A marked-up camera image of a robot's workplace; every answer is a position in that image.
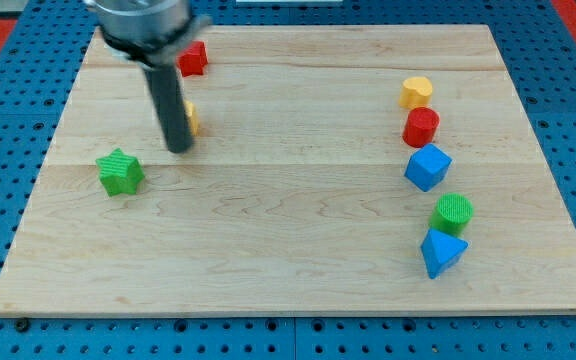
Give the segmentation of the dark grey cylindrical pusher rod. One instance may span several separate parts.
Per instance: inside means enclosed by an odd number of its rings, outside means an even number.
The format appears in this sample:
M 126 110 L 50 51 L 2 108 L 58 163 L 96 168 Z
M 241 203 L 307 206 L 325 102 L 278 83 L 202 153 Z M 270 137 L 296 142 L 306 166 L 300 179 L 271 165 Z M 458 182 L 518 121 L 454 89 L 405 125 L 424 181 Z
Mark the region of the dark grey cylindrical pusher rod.
M 173 65 L 164 65 L 145 70 L 144 75 L 167 150 L 174 154 L 188 151 L 194 138 L 177 69 Z

